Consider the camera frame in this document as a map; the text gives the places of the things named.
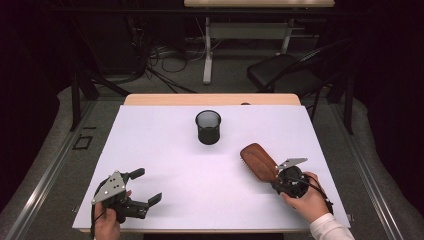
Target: gray carpet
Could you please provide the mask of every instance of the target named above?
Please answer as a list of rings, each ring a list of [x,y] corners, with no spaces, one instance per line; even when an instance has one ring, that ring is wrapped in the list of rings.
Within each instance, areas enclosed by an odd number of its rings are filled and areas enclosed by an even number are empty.
[[[292,52],[303,52],[303,39],[298,44],[293,42]],[[178,73],[167,73],[160,65],[154,68],[173,80],[201,93],[219,92],[254,92],[255,88],[246,78],[246,67],[272,56],[280,46],[275,42],[230,42],[221,45],[214,52],[214,67],[212,84],[203,85],[203,61],[190,61]],[[183,66],[181,60],[167,58],[164,67],[176,70]],[[121,85],[134,93],[162,93],[171,92],[157,78],[144,75],[141,79]],[[88,239],[87,235],[71,228],[75,212],[74,207],[81,203],[91,174],[94,172],[98,157],[109,134],[115,119],[118,107],[123,98],[109,89],[99,86],[101,98],[94,104],[86,104],[86,118],[74,133],[78,137],[92,137],[90,147],[86,150],[72,150],[84,145],[80,141],[77,145],[72,138],[69,149],[63,149],[69,128],[71,126],[70,90],[66,89],[59,97],[61,109],[43,149],[35,160],[26,179],[0,215],[0,239],[5,239],[16,219],[21,214],[37,183],[42,180],[44,172],[58,157],[63,159],[63,165],[54,177],[54,184],[48,188],[48,194],[40,206],[35,210],[36,215],[29,219],[27,228],[23,230],[22,239]],[[346,212],[353,215],[351,231],[356,239],[391,239],[386,234],[382,220],[376,210],[375,202],[364,185],[364,179],[359,174],[359,167],[352,154],[346,132],[338,124],[340,121],[338,105],[328,105],[323,99],[320,103],[314,128],[328,161],[330,171],[335,180]],[[349,136],[358,144],[361,154],[376,179],[377,185],[385,196],[387,206],[398,224],[403,239],[421,239],[424,236],[424,221],[422,216],[404,199],[390,175],[384,170],[375,153],[372,135],[366,118],[366,108],[355,101],[353,112],[353,130],[355,135]],[[123,234],[122,239],[142,239],[139,234]],[[285,239],[308,239],[309,233],[285,234]]]

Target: table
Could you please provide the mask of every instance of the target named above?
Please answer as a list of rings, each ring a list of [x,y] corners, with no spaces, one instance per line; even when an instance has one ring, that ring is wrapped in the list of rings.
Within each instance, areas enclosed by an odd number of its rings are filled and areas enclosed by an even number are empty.
[[[212,146],[197,140],[194,117],[204,109],[222,117],[221,139]],[[308,231],[309,224],[242,162],[239,152],[252,142],[277,163],[309,158],[299,167],[320,176],[336,218],[350,226],[306,109],[295,95],[133,94],[116,117],[73,228],[89,231],[90,201],[102,180],[115,170],[143,167],[146,174],[128,182],[132,199],[145,202],[162,192],[162,201],[146,219],[127,218],[122,231]]]
[[[323,8],[333,7],[334,0],[184,0],[186,7],[194,8]],[[281,53],[286,53],[294,19],[287,23],[211,23],[206,17],[206,60],[203,83],[211,83],[211,38],[225,39],[283,39]]]

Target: black curtain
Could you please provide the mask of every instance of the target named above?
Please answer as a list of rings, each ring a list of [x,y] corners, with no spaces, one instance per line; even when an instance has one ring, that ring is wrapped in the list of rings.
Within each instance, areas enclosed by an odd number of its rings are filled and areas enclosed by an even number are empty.
[[[70,84],[59,42],[38,1],[0,6],[0,210],[31,167]]]
[[[377,153],[409,202],[424,213],[424,4],[415,0],[338,0],[372,17],[330,21],[321,41],[350,36],[355,97],[368,108]]]

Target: hand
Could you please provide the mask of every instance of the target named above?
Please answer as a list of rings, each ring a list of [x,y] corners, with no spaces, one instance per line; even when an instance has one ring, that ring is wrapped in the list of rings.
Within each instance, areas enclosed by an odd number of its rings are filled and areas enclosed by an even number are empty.
[[[310,183],[319,188],[319,184],[315,182],[315,180],[318,181],[317,175],[310,172],[305,172],[304,174],[310,176]],[[321,193],[312,187],[309,187],[308,191],[301,198],[291,198],[284,192],[281,192],[280,195],[287,204],[297,209],[309,223],[329,213],[325,199]]]
[[[121,226],[119,222],[116,221],[115,210],[111,208],[105,208],[102,202],[98,202],[94,207],[94,219],[97,219],[94,223],[94,233],[96,240],[119,239],[121,234]]]

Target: white tabletop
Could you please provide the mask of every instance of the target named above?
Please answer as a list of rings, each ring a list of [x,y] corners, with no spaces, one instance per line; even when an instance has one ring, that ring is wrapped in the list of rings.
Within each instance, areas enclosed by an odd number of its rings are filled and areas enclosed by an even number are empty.
[[[194,118],[205,109],[222,117],[221,139],[212,146],[197,139]],[[128,182],[131,198],[147,202],[162,192],[162,201],[146,219],[127,218],[122,231],[308,231],[308,223],[242,162],[240,150],[253,142],[277,163],[308,158],[299,167],[319,176],[336,218],[350,226],[305,108],[237,105],[121,106],[73,228],[89,231],[90,201],[102,180],[115,170],[145,168],[144,176]]]
[[[184,0],[186,7],[333,7],[334,0]]]

